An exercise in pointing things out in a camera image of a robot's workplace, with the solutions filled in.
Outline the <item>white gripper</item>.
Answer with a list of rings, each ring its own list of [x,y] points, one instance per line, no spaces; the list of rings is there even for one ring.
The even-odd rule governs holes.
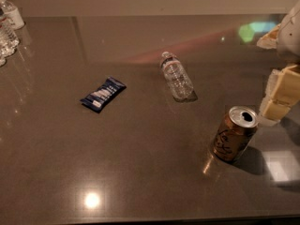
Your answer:
[[[259,109],[263,122],[279,122],[300,101],[300,0],[268,33],[257,41],[263,49],[277,48],[278,56],[289,64],[273,69]]]

